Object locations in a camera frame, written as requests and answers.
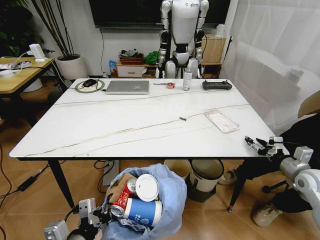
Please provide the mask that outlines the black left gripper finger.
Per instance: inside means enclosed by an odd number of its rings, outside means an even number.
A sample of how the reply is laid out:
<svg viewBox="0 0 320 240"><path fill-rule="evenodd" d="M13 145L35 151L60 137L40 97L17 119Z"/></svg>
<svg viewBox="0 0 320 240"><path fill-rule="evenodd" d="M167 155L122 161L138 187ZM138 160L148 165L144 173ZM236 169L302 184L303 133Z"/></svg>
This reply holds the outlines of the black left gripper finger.
<svg viewBox="0 0 320 240"><path fill-rule="evenodd" d="M109 212L107 209L103 208L102 206L97 207L93 213L94 216L98 217L99 219L108 219Z"/></svg>
<svg viewBox="0 0 320 240"><path fill-rule="evenodd" d="M90 214L88 217L88 223L95 228L100 228L101 225L107 224L110 220L111 216L108 214L103 214L99 216Z"/></svg>

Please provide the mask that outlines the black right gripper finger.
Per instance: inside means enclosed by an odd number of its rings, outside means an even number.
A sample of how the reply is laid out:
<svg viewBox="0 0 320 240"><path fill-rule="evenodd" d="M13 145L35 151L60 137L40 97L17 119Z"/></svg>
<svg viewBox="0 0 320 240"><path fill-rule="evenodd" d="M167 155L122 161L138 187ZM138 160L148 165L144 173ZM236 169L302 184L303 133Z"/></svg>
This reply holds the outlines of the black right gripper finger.
<svg viewBox="0 0 320 240"><path fill-rule="evenodd" d="M246 144L252 149L252 150L255 150L255 151L258 151L258 150L264 150L265 147L267 146L267 142L264 141L264 140L253 140L252 138L250 138L249 136L245 136L244 137L244 140L246 142Z"/></svg>
<svg viewBox="0 0 320 240"><path fill-rule="evenodd" d="M251 144L249 146L254 152L256 152L259 156L265 156L267 158L271 158L274 155L273 146L260 146L257 144Z"/></svg>

